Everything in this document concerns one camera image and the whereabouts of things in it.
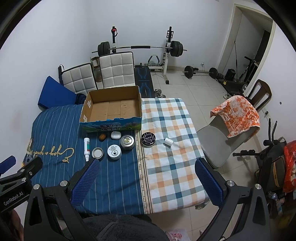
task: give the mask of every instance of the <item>orange floral towel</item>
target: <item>orange floral towel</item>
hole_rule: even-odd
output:
[[[260,129],[259,115],[256,109],[244,97],[239,95],[232,96],[212,109],[210,115],[211,117],[216,115],[222,117],[229,131],[227,137],[235,137],[249,130],[250,127],[256,126],[258,128],[252,134],[253,136]]]

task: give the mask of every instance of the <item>red plastic bag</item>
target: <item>red plastic bag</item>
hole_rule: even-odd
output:
[[[296,141],[289,142],[284,147],[286,175],[283,191],[286,193],[296,189]]]

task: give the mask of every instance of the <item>weight plate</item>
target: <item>weight plate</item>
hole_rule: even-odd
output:
[[[99,45],[98,45],[98,55],[99,56],[102,56],[102,55],[104,55],[104,42],[102,42],[102,43],[100,43]]]
[[[214,80],[217,79],[218,77],[218,70],[216,68],[210,68],[210,77],[213,78]]]
[[[177,43],[178,43],[179,49],[178,49],[178,55],[176,57],[179,57],[183,54],[183,44],[181,44],[179,41],[177,41]]]
[[[178,51],[179,51],[179,44],[177,43],[177,41],[172,41],[170,43],[170,47],[171,47],[171,50],[170,50],[171,56],[177,57]]]
[[[218,75],[217,75],[217,79],[220,79],[220,80],[224,79],[224,76],[223,76],[223,74],[221,74],[221,73],[218,73]]]
[[[194,70],[191,66],[187,65],[184,69],[184,75],[186,76],[187,79],[192,78],[194,73]]]
[[[104,55],[110,54],[110,43],[108,41],[104,42],[103,51],[104,51]]]

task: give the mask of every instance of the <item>door frame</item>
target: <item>door frame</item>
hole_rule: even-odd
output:
[[[224,70],[224,68],[225,68],[225,66],[226,66],[226,64],[227,64],[227,62],[229,60],[231,51],[233,49],[234,40],[237,37],[240,22],[241,22],[241,19],[242,19],[242,11],[240,10],[240,8],[244,8],[244,9],[248,9],[248,10],[260,13],[260,14],[272,19],[268,14],[266,14],[266,13],[264,13],[262,11],[259,11],[257,9],[247,7],[247,6],[243,6],[243,5],[239,5],[239,4],[234,4],[233,11],[232,11],[232,16],[231,16],[231,21],[230,21],[230,25],[229,25],[227,36],[226,36],[226,40],[225,40],[225,43],[224,43],[224,46],[223,46],[223,49],[222,49],[222,52],[220,54],[220,58],[219,58],[219,61],[218,61],[219,64],[218,64],[217,70],[218,70],[219,73],[223,72],[223,70]],[[244,94],[249,92],[249,90],[251,89],[251,87],[253,86],[255,81],[257,80],[257,76],[258,76],[260,70],[262,69],[262,66],[263,66],[263,64],[264,64],[264,62],[266,60],[266,57],[268,55],[268,52],[270,50],[271,43],[272,43],[273,38],[274,38],[275,29],[276,29],[276,23],[273,21],[272,22],[271,33],[270,33],[270,38],[269,38],[265,53],[264,53],[263,58],[262,58],[262,60],[261,60],[261,62],[259,64],[259,67],[257,68],[252,80],[248,84],[248,87],[245,90]]]

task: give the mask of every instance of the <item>white cushioned chair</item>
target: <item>white cushioned chair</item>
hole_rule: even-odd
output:
[[[100,56],[104,88],[135,86],[133,52]]]
[[[62,83],[75,94],[87,95],[89,91],[103,89],[103,83],[96,83],[90,63],[75,66],[62,73]]]

